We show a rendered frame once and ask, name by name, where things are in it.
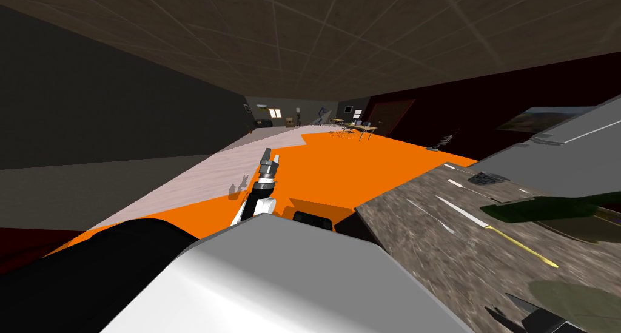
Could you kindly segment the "dark green bowl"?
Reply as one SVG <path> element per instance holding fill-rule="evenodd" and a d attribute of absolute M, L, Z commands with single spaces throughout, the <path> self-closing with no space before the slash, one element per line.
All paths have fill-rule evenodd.
<path fill-rule="evenodd" d="M 480 210 L 504 223 L 535 223 L 584 243 L 621 244 L 621 191 L 571 198 L 536 195 Z"/>

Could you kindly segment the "yellow handled knife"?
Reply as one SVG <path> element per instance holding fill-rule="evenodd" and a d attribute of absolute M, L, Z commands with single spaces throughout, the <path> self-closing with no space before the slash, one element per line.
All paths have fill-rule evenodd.
<path fill-rule="evenodd" d="M 463 210 L 462 208 L 450 203 L 449 201 L 445 200 L 444 198 L 440 197 L 439 195 L 436 195 L 436 198 L 438 198 L 440 201 L 444 202 L 447 206 L 449 206 L 450 208 L 454 209 L 456 212 L 458 212 L 459 214 L 463 215 L 464 217 L 466 217 L 467 219 L 469 219 L 471 222 L 475 223 L 477 226 L 479 226 L 480 228 L 483 229 L 489 229 L 489 230 L 493 230 L 494 232 L 496 232 L 497 234 L 501 235 L 502 237 L 506 238 L 507 240 L 509 240 L 510 242 L 514 243 L 515 245 L 517 245 L 518 247 L 520 247 L 521 249 L 523 249 L 524 251 L 528 252 L 529 254 L 532 254 L 533 256 L 537 257 L 539 260 L 543 261 L 545 264 L 547 264 L 548 266 L 554 267 L 554 268 L 558 268 L 559 265 L 555 264 L 554 262 L 552 262 L 551 260 L 547 259 L 546 257 L 538 254 L 537 252 L 535 252 L 534 250 L 526 247 L 524 244 L 521 244 L 520 242 L 518 242 L 517 240 L 511 238 L 510 236 L 504 234 L 503 232 L 501 232 L 500 230 L 492 227 L 491 225 L 489 225 L 488 223 L 483 222 L 483 220 L 471 215 L 469 212 Z"/>

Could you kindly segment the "black mesh drain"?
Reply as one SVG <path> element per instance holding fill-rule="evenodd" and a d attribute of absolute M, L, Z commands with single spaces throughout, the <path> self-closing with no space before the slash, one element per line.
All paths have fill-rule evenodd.
<path fill-rule="evenodd" d="M 468 178 L 468 182 L 477 186 L 490 186 L 504 181 L 505 180 L 501 176 L 487 172 L 480 172 Z"/>

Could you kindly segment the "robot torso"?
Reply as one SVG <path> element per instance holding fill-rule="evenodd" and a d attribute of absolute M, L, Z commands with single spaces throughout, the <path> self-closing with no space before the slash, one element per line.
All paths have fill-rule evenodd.
<path fill-rule="evenodd" d="M 381 247 L 271 214 L 192 244 L 101 333 L 474 333 Z"/>

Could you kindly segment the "olive green plate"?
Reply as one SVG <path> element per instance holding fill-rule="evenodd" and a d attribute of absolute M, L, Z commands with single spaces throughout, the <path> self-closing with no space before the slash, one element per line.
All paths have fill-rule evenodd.
<path fill-rule="evenodd" d="M 545 309 L 587 333 L 621 333 L 621 297 L 616 294 L 549 280 L 532 281 L 528 289 Z"/>

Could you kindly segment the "wooden table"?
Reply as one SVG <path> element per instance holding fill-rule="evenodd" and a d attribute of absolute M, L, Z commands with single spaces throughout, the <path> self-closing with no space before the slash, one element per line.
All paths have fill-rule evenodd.
<path fill-rule="evenodd" d="M 359 137 L 358 137 L 359 141 L 361 141 L 365 135 L 367 135 L 367 140 L 369 140 L 371 136 L 373 135 L 373 133 L 375 132 L 375 130 L 377 129 L 376 127 L 372 127 L 372 126 L 363 126 L 363 125 L 356 125 L 356 124 L 351 124 L 351 123 L 341 123 L 340 126 L 342 127 L 345 133 L 359 134 Z"/>

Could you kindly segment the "grey cupboard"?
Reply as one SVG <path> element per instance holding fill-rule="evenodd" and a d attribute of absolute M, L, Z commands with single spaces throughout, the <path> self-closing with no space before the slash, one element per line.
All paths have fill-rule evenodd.
<path fill-rule="evenodd" d="M 558 197 L 621 191 L 621 94 L 470 167 Z"/>

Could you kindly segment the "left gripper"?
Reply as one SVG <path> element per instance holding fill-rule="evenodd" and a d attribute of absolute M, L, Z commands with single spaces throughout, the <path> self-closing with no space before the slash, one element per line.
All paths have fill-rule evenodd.
<path fill-rule="evenodd" d="M 260 166 L 259 166 L 259 176 L 258 178 L 260 180 L 274 180 L 278 166 L 279 166 L 279 160 L 280 160 L 280 156 L 279 155 L 275 155 L 274 159 L 271 161 L 270 160 L 270 156 L 271 156 L 271 149 L 270 148 L 266 148 L 264 153 L 263 153 L 263 159 L 260 161 Z"/>

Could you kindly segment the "dark brown door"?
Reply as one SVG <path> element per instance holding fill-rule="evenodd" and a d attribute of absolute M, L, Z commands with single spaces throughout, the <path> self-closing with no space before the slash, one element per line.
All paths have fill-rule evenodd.
<path fill-rule="evenodd" d="M 374 104 L 368 121 L 374 127 L 374 135 L 388 136 L 415 101 L 390 101 Z"/>

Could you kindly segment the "landscape picture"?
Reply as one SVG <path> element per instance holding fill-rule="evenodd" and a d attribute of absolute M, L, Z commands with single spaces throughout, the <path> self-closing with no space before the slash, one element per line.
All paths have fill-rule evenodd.
<path fill-rule="evenodd" d="M 497 130 L 540 133 L 594 108 L 594 106 L 532 107 L 498 126 Z"/>

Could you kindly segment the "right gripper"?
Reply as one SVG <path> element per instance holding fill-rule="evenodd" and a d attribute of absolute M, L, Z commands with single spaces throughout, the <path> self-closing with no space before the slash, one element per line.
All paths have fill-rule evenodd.
<path fill-rule="evenodd" d="M 496 306 L 493 309 L 485 306 L 485 309 L 494 320 L 512 333 L 587 333 L 565 318 L 542 307 L 524 301 L 510 293 L 505 293 L 505 295 L 515 306 L 527 313 L 527 316 L 522 319 L 523 327 L 511 321 Z"/>

